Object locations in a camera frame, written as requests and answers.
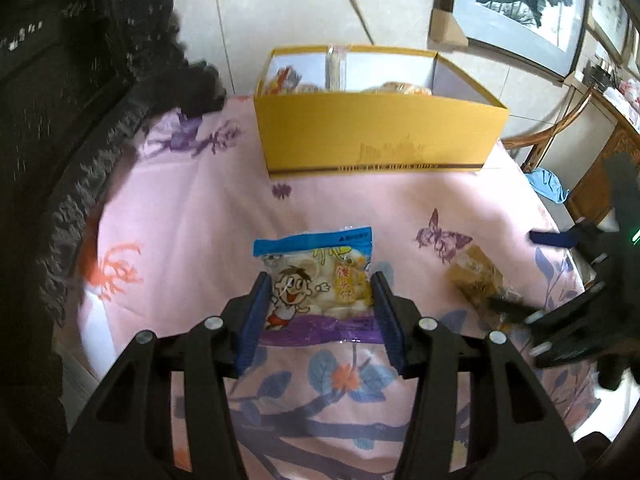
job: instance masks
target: black gripper frame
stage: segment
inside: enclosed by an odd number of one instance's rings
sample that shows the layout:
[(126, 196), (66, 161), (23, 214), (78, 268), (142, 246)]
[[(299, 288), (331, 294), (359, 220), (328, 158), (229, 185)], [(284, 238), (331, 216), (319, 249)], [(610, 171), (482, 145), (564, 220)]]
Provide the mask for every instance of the black gripper frame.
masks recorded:
[[(251, 365), (270, 297), (271, 278), (262, 272), (251, 292), (230, 300), (220, 317), (177, 336), (139, 332), (82, 411), (58, 459), (56, 477), (246, 480), (223, 378), (237, 379)], [(184, 372), (193, 472), (174, 465), (172, 372)]]
[[(420, 323), (415, 304), (371, 279), (389, 361), (418, 388), (395, 480), (577, 480), (585, 470), (533, 372), (502, 333), (484, 340)], [(270, 301), (261, 273), (221, 318), (158, 339), (138, 333), (81, 413), (60, 455), (60, 480), (246, 480), (223, 384), (251, 364)], [(184, 372), (192, 472), (174, 465), (170, 383)], [(471, 384), (468, 465), (449, 472), (458, 373)]]
[[(381, 272), (371, 288), (389, 362), (403, 378), (418, 379), (394, 480), (582, 477), (586, 465), (564, 422), (502, 332), (481, 340), (420, 322), (414, 302), (394, 296)], [(470, 375), (469, 448), (467, 465), (449, 472), (459, 372)]]

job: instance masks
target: plastic wrapper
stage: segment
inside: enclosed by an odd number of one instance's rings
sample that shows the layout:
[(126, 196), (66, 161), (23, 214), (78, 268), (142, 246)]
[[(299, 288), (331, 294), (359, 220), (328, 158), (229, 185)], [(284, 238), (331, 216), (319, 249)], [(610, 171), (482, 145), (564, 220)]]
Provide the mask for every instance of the plastic wrapper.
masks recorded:
[(324, 88), (311, 83), (300, 83), (293, 91), (294, 94), (311, 94), (315, 92), (324, 92)]
[(370, 228), (256, 240), (273, 280), (262, 341), (304, 346), (380, 342), (369, 284)]
[(291, 94), (299, 85), (302, 76), (292, 66), (281, 68), (276, 77), (269, 81), (265, 87), (265, 94)]
[(397, 81), (389, 81), (376, 88), (365, 90), (366, 93), (381, 94), (406, 94), (406, 95), (431, 95), (431, 90), (424, 86), (413, 85), (410, 83), (400, 83)]
[(510, 301), (521, 301), (521, 296), (504, 286), (502, 273), (477, 245), (458, 253), (447, 270), (447, 279), (456, 285), (478, 316), (492, 330), (506, 330), (503, 316), (488, 307), (487, 298), (500, 296)]

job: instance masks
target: bed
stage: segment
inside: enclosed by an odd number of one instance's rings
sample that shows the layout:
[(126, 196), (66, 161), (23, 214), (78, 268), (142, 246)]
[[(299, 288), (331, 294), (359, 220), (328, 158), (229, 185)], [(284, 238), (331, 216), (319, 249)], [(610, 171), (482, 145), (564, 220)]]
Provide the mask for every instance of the bed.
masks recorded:
[[(420, 312), (470, 336), (486, 323), (445, 278), (455, 256), (424, 237), (464, 234), (532, 304), (553, 309), (584, 289), (567, 251), (536, 248), (531, 229), (556, 226), (498, 142), (474, 173), (355, 173), (270, 180), (253, 101), (187, 120), (150, 121), (114, 172), (78, 260), (64, 344), (84, 347), (100, 379), (142, 329), (186, 332), (249, 291), (263, 270), (256, 238), (371, 226), (372, 271)], [(509, 333), (525, 358), (528, 340)], [(574, 431), (599, 404), (591, 367), (535, 370)], [(415, 395), (379, 341), (287, 346), (268, 336), (254, 364), (227, 383), (232, 420), (252, 479), (392, 477)], [(328, 396), (328, 391), (340, 395)], [(460, 378), (452, 469), (465, 463), (468, 383)], [(181, 377), (172, 389), (175, 463), (190, 468)]]

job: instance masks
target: blue cloth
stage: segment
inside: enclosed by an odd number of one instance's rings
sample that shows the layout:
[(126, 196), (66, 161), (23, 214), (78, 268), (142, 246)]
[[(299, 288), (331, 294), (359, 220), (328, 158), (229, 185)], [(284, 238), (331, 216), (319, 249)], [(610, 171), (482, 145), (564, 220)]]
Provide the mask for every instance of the blue cloth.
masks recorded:
[(536, 168), (531, 173), (525, 173), (527, 180), (536, 193), (561, 204), (569, 196), (569, 190), (562, 189), (560, 180), (549, 170)]

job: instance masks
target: purple butterfly print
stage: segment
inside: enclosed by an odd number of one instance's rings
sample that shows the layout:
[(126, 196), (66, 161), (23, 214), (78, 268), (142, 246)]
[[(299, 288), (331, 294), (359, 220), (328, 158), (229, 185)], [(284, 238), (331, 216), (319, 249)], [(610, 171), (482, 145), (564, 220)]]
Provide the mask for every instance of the purple butterfly print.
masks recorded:
[(291, 194), (291, 186), (289, 184), (274, 184), (271, 192), (277, 199), (284, 200)]
[(178, 120), (180, 126), (172, 131), (170, 139), (154, 139), (148, 142), (149, 145), (160, 146), (160, 149), (151, 153), (147, 158), (153, 158), (167, 150), (172, 153), (191, 153), (191, 158), (195, 158), (208, 146), (211, 146), (211, 151), (215, 154), (216, 150), (222, 152), (234, 146), (234, 139), (241, 133), (235, 121), (225, 121), (215, 134), (198, 140), (196, 136), (202, 124), (202, 117), (187, 119), (183, 113), (179, 113)]
[(433, 250), (442, 259), (443, 264), (449, 263), (457, 251), (473, 240), (471, 236), (440, 229), (437, 209), (433, 210), (429, 227), (420, 229), (415, 239), (418, 241), (418, 248), (433, 244)]

